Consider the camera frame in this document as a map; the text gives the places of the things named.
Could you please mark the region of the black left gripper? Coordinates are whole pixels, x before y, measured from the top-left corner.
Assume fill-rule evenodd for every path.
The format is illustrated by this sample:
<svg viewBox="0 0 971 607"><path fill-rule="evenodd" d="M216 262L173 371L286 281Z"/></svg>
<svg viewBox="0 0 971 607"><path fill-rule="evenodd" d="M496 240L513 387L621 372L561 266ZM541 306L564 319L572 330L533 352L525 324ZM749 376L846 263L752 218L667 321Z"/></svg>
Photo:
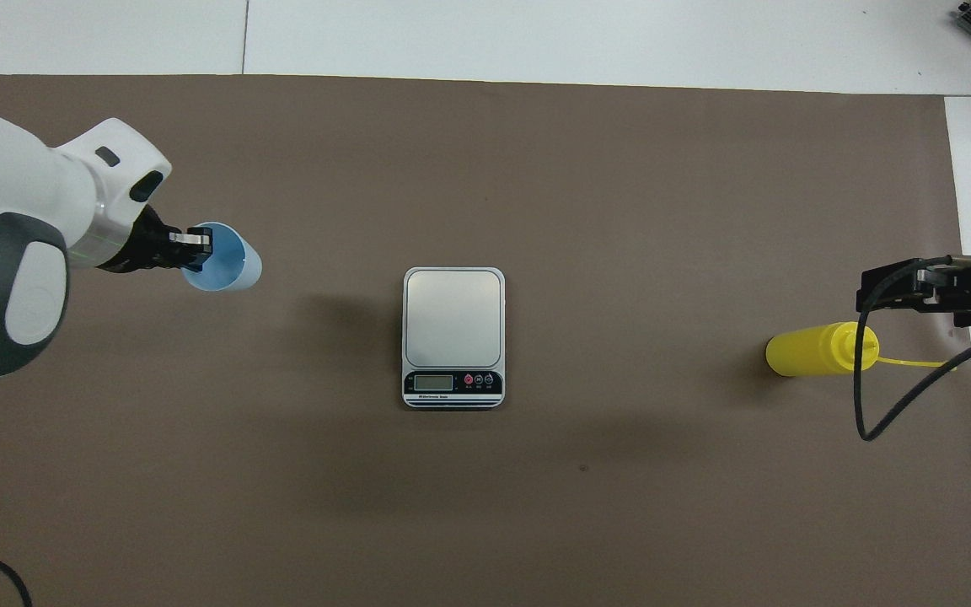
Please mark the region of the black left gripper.
<svg viewBox="0 0 971 607"><path fill-rule="evenodd" d="M184 232L163 222L153 207L144 207L122 249L98 269L119 274L155 268L200 272L212 253L212 228L195 226Z"/></svg>

